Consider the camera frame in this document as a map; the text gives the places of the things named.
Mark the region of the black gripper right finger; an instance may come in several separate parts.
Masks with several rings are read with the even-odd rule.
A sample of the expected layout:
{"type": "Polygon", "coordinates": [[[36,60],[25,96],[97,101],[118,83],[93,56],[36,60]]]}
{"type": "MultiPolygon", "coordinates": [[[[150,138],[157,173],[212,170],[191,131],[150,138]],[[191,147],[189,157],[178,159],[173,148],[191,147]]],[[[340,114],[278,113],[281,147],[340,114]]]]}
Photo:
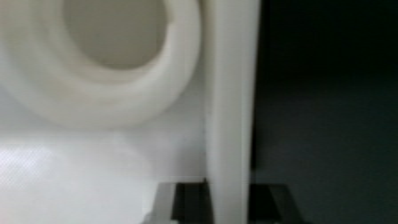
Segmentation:
{"type": "Polygon", "coordinates": [[[249,224],[312,224],[285,184],[251,185],[249,224]]]}

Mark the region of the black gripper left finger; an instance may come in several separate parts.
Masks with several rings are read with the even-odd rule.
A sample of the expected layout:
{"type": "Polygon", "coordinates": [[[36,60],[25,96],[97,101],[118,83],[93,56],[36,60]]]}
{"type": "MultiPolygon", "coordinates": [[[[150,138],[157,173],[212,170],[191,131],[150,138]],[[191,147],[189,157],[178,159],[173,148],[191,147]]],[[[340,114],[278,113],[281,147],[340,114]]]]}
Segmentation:
{"type": "Polygon", "coordinates": [[[162,183],[145,224],[210,224],[208,183],[162,183]]]}

